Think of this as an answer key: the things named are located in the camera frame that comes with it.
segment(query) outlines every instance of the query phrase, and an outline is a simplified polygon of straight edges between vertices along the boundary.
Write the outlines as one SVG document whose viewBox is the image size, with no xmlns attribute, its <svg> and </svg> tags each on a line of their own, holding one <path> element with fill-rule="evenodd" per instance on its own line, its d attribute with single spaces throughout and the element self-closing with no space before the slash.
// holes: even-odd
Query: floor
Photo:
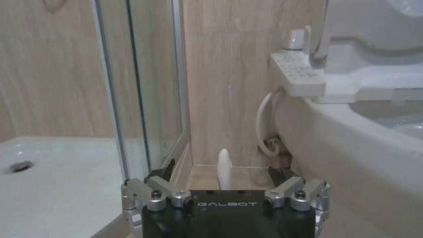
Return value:
<svg viewBox="0 0 423 238">
<path fill-rule="evenodd" d="M 9 165 L 33 167 L 11 173 Z M 18 137 L 0 143 L 0 237 L 90 237 L 120 214 L 113 139 Z"/>
<path fill-rule="evenodd" d="M 265 190 L 273 188 L 266 167 L 233 167 L 232 188 L 236 190 Z M 190 173 L 190 190 L 217 190 L 216 166 L 194 166 Z"/>
</svg>

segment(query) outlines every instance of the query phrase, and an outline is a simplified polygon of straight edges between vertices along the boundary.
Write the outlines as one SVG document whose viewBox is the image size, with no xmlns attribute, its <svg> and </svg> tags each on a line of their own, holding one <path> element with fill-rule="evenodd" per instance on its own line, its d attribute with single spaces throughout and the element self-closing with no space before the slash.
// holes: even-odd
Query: glass panel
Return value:
<svg viewBox="0 0 423 238">
<path fill-rule="evenodd" d="M 149 163 L 156 169 L 181 134 L 172 0 L 128 3 Z"/>
<path fill-rule="evenodd" d="M 108 76 L 116 113 L 122 168 L 128 178 L 142 179 L 148 175 L 148 164 L 128 6 L 122 0 L 101 0 L 97 1 L 97 8 L 102 34 L 104 64 L 106 65 L 105 75 Z"/>
</svg>

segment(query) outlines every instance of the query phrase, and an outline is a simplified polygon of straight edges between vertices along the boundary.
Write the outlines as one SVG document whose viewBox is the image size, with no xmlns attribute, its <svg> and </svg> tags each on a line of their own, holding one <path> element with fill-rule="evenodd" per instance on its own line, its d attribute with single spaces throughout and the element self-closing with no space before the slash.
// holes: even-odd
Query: shower enclosure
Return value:
<svg viewBox="0 0 423 238">
<path fill-rule="evenodd" d="M 178 0 L 0 3 L 0 237 L 116 237 L 189 149 Z"/>
<path fill-rule="evenodd" d="M 122 174 L 141 178 L 189 140 L 181 5 L 97 0 L 94 7 Z"/>
</svg>

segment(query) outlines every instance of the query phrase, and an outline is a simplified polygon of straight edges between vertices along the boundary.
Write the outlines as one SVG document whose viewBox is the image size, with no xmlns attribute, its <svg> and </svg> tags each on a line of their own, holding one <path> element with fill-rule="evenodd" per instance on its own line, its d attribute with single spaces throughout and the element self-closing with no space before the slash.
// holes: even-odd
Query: toilet bowl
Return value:
<svg viewBox="0 0 423 238">
<path fill-rule="evenodd" d="M 421 1 L 316 0 L 310 15 L 302 51 L 272 54 L 272 100 L 292 169 L 333 188 L 321 237 L 421 237 Z"/>
<path fill-rule="evenodd" d="M 382 110 L 389 110 L 385 106 L 377 111 L 373 102 L 368 103 L 361 103 L 360 115 L 352 110 L 353 104 L 317 104 L 281 92 L 276 128 L 293 155 L 292 169 L 305 178 L 330 183 L 333 202 L 393 237 L 420 237 L 423 140 L 365 117 L 369 113 L 382 118 Z M 396 113 L 392 121 L 396 118 L 397 127 L 406 126 L 404 118 L 414 112 Z"/>
</svg>

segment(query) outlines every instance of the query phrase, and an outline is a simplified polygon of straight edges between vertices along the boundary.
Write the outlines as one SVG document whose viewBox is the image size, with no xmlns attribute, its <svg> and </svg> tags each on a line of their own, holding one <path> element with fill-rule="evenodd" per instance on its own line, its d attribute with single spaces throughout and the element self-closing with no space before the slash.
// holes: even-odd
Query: drain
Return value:
<svg viewBox="0 0 423 238">
<path fill-rule="evenodd" d="M 30 161 L 23 161 L 23 162 L 18 162 L 15 164 L 11 164 L 9 168 L 10 168 L 11 173 L 17 173 L 17 172 L 25 171 L 31 166 L 33 166 L 33 163 Z"/>
</svg>

